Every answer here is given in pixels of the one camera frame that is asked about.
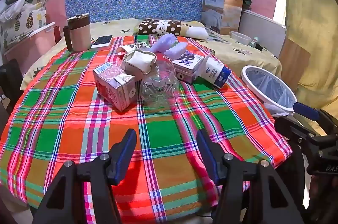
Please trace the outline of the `white trash bin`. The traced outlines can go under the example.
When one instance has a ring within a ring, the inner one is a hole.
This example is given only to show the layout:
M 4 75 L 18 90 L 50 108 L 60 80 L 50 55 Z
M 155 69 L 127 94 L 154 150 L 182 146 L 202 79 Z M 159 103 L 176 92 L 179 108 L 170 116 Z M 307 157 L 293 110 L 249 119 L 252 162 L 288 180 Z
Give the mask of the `white trash bin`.
M 273 117 L 294 114 L 293 105 L 297 98 L 279 77 L 263 68 L 248 65 L 242 68 L 241 79 Z

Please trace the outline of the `white smartphone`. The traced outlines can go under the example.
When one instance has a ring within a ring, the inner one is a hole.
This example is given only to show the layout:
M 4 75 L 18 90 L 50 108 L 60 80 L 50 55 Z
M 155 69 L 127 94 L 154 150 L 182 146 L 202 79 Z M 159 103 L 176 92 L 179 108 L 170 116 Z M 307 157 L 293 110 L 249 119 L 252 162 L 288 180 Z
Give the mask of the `white smartphone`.
M 93 50 L 104 50 L 108 49 L 110 47 L 110 44 L 112 43 L 113 36 L 112 35 L 106 35 L 98 37 L 91 45 L 91 49 Z

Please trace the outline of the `wooden board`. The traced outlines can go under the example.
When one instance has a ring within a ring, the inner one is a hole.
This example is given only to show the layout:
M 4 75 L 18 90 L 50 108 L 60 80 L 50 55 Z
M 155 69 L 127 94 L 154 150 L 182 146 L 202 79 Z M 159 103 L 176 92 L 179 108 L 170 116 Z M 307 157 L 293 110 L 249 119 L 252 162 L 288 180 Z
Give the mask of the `wooden board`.
M 279 61 L 282 64 L 281 79 L 295 91 L 303 73 L 308 67 L 311 54 L 304 48 L 286 38 Z

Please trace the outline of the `small green jar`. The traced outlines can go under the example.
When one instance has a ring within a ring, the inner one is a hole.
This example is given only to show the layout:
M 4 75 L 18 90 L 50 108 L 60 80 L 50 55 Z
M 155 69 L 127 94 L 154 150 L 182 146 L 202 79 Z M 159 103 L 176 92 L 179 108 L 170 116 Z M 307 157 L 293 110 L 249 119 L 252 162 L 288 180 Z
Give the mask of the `small green jar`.
M 252 40 L 250 41 L 249 46 L 252 47 L 252 48 L 255 48 L 257 43 L 258 43 L 258 38 L 257 38 L 257 37 L 254 37 L 254 38 L 252 38 Z

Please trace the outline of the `brown polka dot pillow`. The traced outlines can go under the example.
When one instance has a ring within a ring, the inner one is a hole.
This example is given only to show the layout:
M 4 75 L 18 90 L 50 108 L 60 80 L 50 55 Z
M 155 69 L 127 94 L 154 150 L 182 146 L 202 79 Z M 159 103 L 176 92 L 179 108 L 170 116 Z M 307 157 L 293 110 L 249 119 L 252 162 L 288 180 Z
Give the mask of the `brown polka dot pillow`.
M 166 35 L 188 37 L 193 39 L 207 39 L 208 33 L 204 26 L 191 26 L 187 23 L 170 19 L 144 19 L 135 30 L 140 35 Z

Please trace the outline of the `yellow curtain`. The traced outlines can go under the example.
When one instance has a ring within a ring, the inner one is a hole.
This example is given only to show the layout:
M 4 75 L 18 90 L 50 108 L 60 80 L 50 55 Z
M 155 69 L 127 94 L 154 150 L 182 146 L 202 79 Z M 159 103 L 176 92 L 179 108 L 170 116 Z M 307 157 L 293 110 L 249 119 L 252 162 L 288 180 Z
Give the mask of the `yellow curtain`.
M 337 2 L 286 0 L 288 38 L 310 53 L 298 100 L 337 117 Z

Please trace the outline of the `pineapple print bedding pile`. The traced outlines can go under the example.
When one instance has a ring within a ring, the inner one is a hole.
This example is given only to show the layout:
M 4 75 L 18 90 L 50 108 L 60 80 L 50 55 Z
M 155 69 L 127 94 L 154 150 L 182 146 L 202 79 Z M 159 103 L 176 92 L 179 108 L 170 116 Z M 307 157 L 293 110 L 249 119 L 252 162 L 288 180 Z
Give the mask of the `pineapple print bedding pile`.
M 1 11 L 1 53 L 46 25 L 49 0 L 5 0 Z

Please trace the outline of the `purple milk carton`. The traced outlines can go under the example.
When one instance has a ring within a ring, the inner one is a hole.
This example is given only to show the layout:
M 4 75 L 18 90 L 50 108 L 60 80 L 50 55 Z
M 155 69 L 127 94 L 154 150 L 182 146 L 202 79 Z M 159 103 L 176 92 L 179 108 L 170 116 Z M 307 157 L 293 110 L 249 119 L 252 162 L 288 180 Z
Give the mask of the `purple milk carton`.
M 176 77 L 188 84 L 192 84 L 198 77 L 198 69 L 204 56 L 186 51 L 178 59 L 173 60 Z

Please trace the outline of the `brown lidded mug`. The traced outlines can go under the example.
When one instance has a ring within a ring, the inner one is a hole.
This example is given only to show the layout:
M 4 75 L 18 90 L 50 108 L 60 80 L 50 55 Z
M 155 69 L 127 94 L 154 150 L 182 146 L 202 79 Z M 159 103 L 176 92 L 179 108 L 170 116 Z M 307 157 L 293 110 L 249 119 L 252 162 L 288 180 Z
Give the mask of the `brown lidded mug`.
M 63 28 L 67 49 L 70 52 L 86 51 L 91 47 L 89 14 L 79 14 L 67 19 Z

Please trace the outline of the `clear plastic bottle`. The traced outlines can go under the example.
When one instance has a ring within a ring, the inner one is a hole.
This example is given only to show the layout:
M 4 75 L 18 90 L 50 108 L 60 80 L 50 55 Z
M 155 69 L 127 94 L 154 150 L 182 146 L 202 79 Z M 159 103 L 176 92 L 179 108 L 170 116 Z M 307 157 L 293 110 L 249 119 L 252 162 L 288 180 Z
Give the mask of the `clear plastic bottle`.
M 151 66 L 150 73 L 142 79 L 139 93 L 147 111 L 170 111 L 179 95 L 179 81 L 170 58 L 160 52 L 156 53 L 156 61 Z

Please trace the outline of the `printed paper bag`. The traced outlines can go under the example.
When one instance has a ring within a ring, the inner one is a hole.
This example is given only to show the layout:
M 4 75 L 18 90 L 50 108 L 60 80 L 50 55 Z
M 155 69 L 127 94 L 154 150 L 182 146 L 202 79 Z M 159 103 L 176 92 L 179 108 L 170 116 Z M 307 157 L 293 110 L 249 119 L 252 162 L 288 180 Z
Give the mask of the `printed paper bag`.
M 229 35 L 239 29 L 242 10 L 251 4 L 252 0 L 202 0 L 201 21 L 208 29 Z

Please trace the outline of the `white plastic bowl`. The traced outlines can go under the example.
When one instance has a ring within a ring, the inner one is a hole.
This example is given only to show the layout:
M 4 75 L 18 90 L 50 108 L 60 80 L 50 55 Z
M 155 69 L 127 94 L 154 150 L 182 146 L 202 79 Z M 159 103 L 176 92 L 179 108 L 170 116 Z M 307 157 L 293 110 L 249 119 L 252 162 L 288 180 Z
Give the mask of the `white plastic bowl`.
M 252 41 L 252 39 L 250 37 L 248 37 L 247 35 L 244 35 L 242 33 L 238 33 L 238 32 L 235 32 L 235 31 L 231 31 L 230 36 L 236 42 L 241 43 L 241 44 L 246 45 L 246 46 L 248 46 L 249 43 Z

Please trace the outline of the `patterned paper cup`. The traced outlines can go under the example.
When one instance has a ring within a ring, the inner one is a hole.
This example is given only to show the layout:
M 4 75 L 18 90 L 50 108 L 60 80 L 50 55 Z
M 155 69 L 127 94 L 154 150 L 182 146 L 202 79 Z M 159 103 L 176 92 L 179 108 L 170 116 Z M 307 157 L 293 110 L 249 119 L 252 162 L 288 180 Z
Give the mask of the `patterned paper cup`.
M 117 52 L 123 54 L 120 68 L 125 72 L 135 71 L 142 75 L 148 74 L 151 71 L 151 66 L 157 60 L 156 54 L 150 51 L 150 46 L 146 42 L 120 46 Z

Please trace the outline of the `yellow bed sheet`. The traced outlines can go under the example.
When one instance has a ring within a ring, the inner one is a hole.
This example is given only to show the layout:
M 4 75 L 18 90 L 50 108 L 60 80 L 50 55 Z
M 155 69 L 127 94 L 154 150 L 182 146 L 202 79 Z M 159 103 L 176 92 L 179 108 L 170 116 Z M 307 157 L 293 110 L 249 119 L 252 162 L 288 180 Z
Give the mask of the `yellow bed sheet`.
M 104 35 L 112 35 L 113 37 L 130 36 L 135 34 L 136 26 L 140 23 L 141 20 L 135 18 L 96 22 L 90 25 L 90 32 L 94 39 Z M 215 56 L 237 76 L 241 74 L 242 68 L 247 65 L 258 66 L 278 77 L 281 76 L 282 64 L 270 51 L 260 51 L 243 45 L 228 35 L 220 35 L 211 30 L 207 30 L 207 32 L 209 35 L 208 39 L 201 40 L 198 43 L 213 50 Z M 23 76 L 20 89 L 22 91 L 25 90 L 51 58 L 66 47 L 65 39 L 62 38 L 46 54 L 38 58 Z

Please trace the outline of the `pink milk carton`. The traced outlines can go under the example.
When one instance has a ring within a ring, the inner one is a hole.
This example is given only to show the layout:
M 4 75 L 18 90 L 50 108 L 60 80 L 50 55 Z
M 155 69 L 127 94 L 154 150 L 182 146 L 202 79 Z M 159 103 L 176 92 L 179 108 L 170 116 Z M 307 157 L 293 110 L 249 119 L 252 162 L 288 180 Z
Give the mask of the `pink milk carton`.
M 106 62 L 93 70 L 97 92 L 118 111 L 136 101 L 136 81 L 120 67 Z

